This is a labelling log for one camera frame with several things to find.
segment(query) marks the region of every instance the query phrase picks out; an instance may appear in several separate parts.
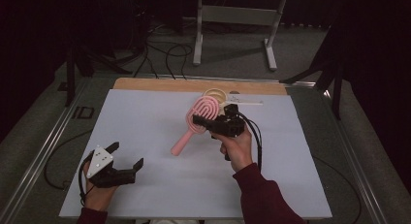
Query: maroon sleeve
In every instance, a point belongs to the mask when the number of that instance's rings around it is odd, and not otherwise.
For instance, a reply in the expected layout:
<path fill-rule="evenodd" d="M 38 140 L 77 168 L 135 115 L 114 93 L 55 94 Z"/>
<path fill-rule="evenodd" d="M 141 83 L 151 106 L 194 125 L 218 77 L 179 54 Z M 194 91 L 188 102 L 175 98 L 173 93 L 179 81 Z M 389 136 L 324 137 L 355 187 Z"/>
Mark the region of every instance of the maroon sleeve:
<path fill-rule="evenodd" d="M 82 208 L 78 224 L 104 224 L 106 223 L 107 215 L 106 211 Z"/>
<path fill-rule="evenodd" d="M 253 163 L 235 175 L 241 189 L 242 215 L 246 224 L 304 224 L 284 201 L 278 184 L 266 180 Z"/>

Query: hand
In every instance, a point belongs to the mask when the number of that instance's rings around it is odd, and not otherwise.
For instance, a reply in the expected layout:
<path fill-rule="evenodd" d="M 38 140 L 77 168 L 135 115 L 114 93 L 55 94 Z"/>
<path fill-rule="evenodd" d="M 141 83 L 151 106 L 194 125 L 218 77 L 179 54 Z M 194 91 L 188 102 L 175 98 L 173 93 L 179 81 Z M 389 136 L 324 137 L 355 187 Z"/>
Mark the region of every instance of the hand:
<path fill-rule="evenodd" d="M 87 174 L 89 167 L 90 162 L 84 164 L 84 167 L 82 168 L 84 176 Z M 86 197 L 84 206 L 86 208 L 91 208 L 97 211 L 106 211 L 111 202 L 111 198 L 114 195 L 114 192 L 118 188 L 118 186 L 110 188 L 99 188 L 94 186 L 94 184 L 91 183 L 90 180 L 88 180 L 88 178 L 86 178 L 85 188 Z"/>
<path fill-rule="evenodd" d="M 235 172 L 253 163 L 251 156 L 251 133 L 248 131 L 247 125 L 244 126 L 244 132 L 235 138 L 215 133 L 211 133 L 211 135 L 222 142 L 220 151 L 223 154 L 229 154 Z"/>

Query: white board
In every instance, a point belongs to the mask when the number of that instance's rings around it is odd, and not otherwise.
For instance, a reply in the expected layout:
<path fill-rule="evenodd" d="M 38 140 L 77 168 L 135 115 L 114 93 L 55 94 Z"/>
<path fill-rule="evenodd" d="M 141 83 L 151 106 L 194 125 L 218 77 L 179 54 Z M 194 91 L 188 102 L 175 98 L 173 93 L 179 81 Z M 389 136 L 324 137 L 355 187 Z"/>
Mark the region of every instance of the white board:
<path fill-rule="evenodd" d="M 187 131 L 185 115 L 200 96 L 199 92 L 115 89 L 109 92 L 82 158 L 97 145 L 107 147 L 114 142 L 120 143 L 120 148 L 112 154 L 116 169 L 130 169 L 144 158 L 136 183 L 117 189 L 109 216 L 242 218 L 240 190 L 232 178 L 230 162 L 219 152 L 219 141 L 205 132 L 194 135 L 179 156 L 170 153 L 174 143 Z M 239 106 L 239 111 L 261 129 L 263 176 L 278 183 L 285 201 L 299 216 L 331 217 L 291 97 L 242 96 L 264 103 Z M 253 158 L 257 161 L 255 142 Z M 80 209 L 79 186 L 73 182 L 60 216 L 77 217 Z"/>

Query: white metal stand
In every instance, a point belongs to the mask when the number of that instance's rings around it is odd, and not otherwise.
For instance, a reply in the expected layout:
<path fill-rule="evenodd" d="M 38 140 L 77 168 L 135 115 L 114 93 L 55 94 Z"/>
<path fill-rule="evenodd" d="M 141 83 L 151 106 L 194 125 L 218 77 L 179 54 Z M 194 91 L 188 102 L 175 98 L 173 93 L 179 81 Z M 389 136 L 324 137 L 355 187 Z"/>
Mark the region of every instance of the white metal stand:
<path fill-rule="evenodd" d="M 203 5 L 203 0 L 199 0 L 197 10 L 197 37 L 194 48 L 193 64 L 196 66 L 201 64 L 203 21 L 268 25 L 271 26 L 272 29 L 269 34 L 269 38 L 264 39 L 264 43 L 269 61 L 269 68 L 272 71 L 275 71 L 277 69 L 277 65 L 275 63 L 274 52 L 272 50 L 272 42 L 274 41 L 285 3 L 286 0 L 280 0 L 277 10 L 264 10 L 209 6 Z"/>

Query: black cable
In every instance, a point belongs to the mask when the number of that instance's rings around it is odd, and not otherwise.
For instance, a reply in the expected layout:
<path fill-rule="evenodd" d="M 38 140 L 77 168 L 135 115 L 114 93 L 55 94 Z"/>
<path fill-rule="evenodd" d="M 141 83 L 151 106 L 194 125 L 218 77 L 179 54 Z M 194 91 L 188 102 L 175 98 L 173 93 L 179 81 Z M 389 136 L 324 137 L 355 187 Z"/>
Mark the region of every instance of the black cable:
<path fill-rule="evenodd" d="M 170 51 L 172 51 L 174 48 L 178 48 L 178 47 L 182 47 L 182 49 L 184 49 L 184 51 L 185 51 L 185 55 L 187 55 L 187 50 L 185 49 L 185 47 L 183 47 L 180 44 L 177 44 L 176 46 L 173 46 L 173 47 L 169 48 L 169 50 L 167 51 L 167 55 L 166 55 L 166 66 L 169 69 L 169 71 L 171 71 L 170 66 L 169 66 L 169 60 L 168 60 L 169 56 L 170 56 Z M 184 69 L 184 65 L 185 65 L 186 62 L 187 62 L 187 56 L 184 57 L 184 62 L 182 63 L 181 69 L 180 69 L 181 75 L 184 77 L 185 80 L 187 80 L 187 78 L 184 76 L 183 69 Z"/>
<path fill-rule="evenodd" d="M 236 114 L 242 117 L 242 119 L 247 123 L 247 125 L 250 127 L 251 131 L 254 134 L 254 138 L 256 139 L 256 142 L 257 142 L 257 165 L 258 165 L 259 170 L 261 171 L 262 166 L 263 166 L 263 146 L 262 146 L 260 128 L 258 128 L 257 124 L 254 121 L 249 120 L 247 116 L 245 116 L 243 113 L 236 112 Z M 252 123 L 256 125 L 259 135 L 257 135 L 257 131 L 254 129 L 254 126 Z"/>
<path fill-rule="evenodd" d="M 151 72 L 155 75 L 155 78 L 156 78 L 156 79 L 159 79 L 157 73 L 156 73 L 155 70 L 154 70 L 153 63 L 152 63 L 151 59 L 147 57 L 147 61 L 148 61 L 148 64 L 150 64 Z"/>
<path fill-rule="evenodd" d="M 85 163 L 87 160 L 82 161 L 81 165 L 79 166 L 79 172 L 78 172 L 78 179 L 79 179 L 79 196 L 80 196 L 80 202 L 84 206 L 85 204 L 85 193 L 84 193 L 84 188 L 82 187 L 82 169 L 84 168 Z"/>
<path fill-rule="evenodd" d="M 51 157 L 54 155 L 54 153 L 57 152 L 57 150 L 58 150 L 61 146 L 67 144 L 68 142 L 70 142 L 70 141 L 72 141 L 72 140 L 74 140 L 74 139 L 76 139 L 76 138 L 79 138 L 79 137 L 82 137 L 82 136 L 84 136 L 84 135 L 86 135 L 86 134 L 88 134 L 88 133 L 91 133 L 91 131 L 92 131 L 92 129 L 91 129 L 91 130 L 87 130 L 87 131 L 85 131 L 85 132 L 83 132 L 83 133 L 81 133 L 81 134 L 78 134 L 78 135 L 73 136 L 72 138 L 70 138 L 70 139 L 64 141 L 63 143 L 59 144 L 58 146 L 56 146 L 55 149 L 51 152 L 51 154 L 50 154 L 50 156 L 48 157 L 48 159 L 47 159 L 47 161 L 46 161 L 46 163 L 45 163 L 45 166 L 44 166 L 44 168 L 43 168 L 43 176 L 44 176 L 45 181 L 46 181 L 46 183 L 47 183 L 48 185 L 50 185 L 50 186 L 53 187 L 53 188 L 60 189 L 60 190 L 63 190 L 63 191 L 66 189 L 66 185 L 65 185 L 65 184 L 68 183 L 68 182 L 70 182 L 70 181 L 64 180 L 64 181 L 63 181 L 63 184 L 62 184 L 63 186 L 59 186 L 59 185 L 55 185 L 54 183 L 52 183 L 52 182 L 48 179 L 48 177 L 47 177 L 48 162 L 50 161 L 50 159 L 51 159 Z"/>
<path fill-rule="evenodd" d="M 83 191 L 80 193 L 81 199 L 80 199 L 79 202 L 81 203 L 82 206 L 85 206 L 85 199 L 86 199 L 87 195 L 91 192 L 91 190 L 93 190 L 94 187 L 95 186 L 93 185 L 85 194 L 84 194 Z"/>
<path fill-rule="evenodd" d="M 359 211 L 357 213 L 356 219 L 354 219 L 354 221 L 351 224 L 356 224 L 358 222 L 358 220 L 360 219 L 361 213 L 363 212 L 363 206 L 361 203 L 361 198 L 360 195 L 358 194 L 358 192 L 356 191 L 356 188 L 354 187 L 354 185 L 348 180 L 347 177 L 345 177 L 339 170 L 337 170 L 335 167 L 333 167 L 332 165 L 330 165 L 329 163 L 327 163 L 326 161 L 312 155 L 312 158 L 320 161 L 321 163 L 323 163 L 324 165 L 326 165 L 327 167 L 333 169 L 337 174 L 339 174 L 347 183 L 348 185 L 350 185 L 351 189 L 354 191 L 354 194 L 356 195 L 357 201 L 359 203 Z"/>
<path fill-rule="evenodd" d="M 167 68 L 167 70 L 169 71 L 169 73 L 172 75 L 173 79 L 175 79 L 175 76 L 174 76 L 174 74 L 173 74 L 173 72 L 172 72 L 172 69 L 170 68 L 170 65 L 169 65 L 169 57 L 170 57 L 170 56 L 175 56 L 175 57 L 180 57 L 180 56 L 182 56 L 182 57 L 184 57 L 184 61 L 183 61 L 182 65 L 181 65 L 180 72 L 181 72 L 181 75 L 184 77 L 184 79 L 187 80 L 187 78 L 186 78 L 185 75 L 184 75 L 184 65 L 185 65 L 185 63 L 186 63 L 186 61 L 187 61 L 187 56 L 191 54 L 191 52 L 193 51 L 193 49 L 192 49 L 190 46 L 187 46 L 187 45 L 184 45 L 184 44 L 179 44 L 179 43 L 174 43 L 174 42 L 153 42 L 153 41 L 149 41 L 149 42 L 150 42 L 150 43 L 173 44 L 174 46 L 172 46 L 171 48 L 169 48 L 167 51 L 164 51 L 164 50 L 162 50 L 162 49 L 160 49 L 160 48 L 157 48 L 157 47 L 155 47 L 155 46 L 153 46 L 153 45 L 151 45 L 151 44 L 147 44 L 147 45 L 148 45 L 149 47 L 151 47 L 151 48 L 154 48 L 154 49 L 156 49 L 156 50 L 158 50 L 158 51 L 163 52 L 163 53 L 166 54 L 166 68 Z M 184 53 L 183 53 L 183 54 L 173 54 L 173 53 L 171 53 L 171 51 L 172 51 L 173 49 L 175 49 L 175 48 L 182 48 L 182 49 L 184 50 Z"/>
<path fill-rule="evenodd" d="M 137 73 L 140 71 L 140 69 L 142 68 L 142 65 L 144 65 L 144 62 L 147 60 L 148 58 L 148 47 L 146 44 L 144 44 L 144 59 L 142 60 L 142 63 L 140 64 L 140 66 L 137 68 L 136 72 L 133 75 L 133 78 L 136 77 Z"/>

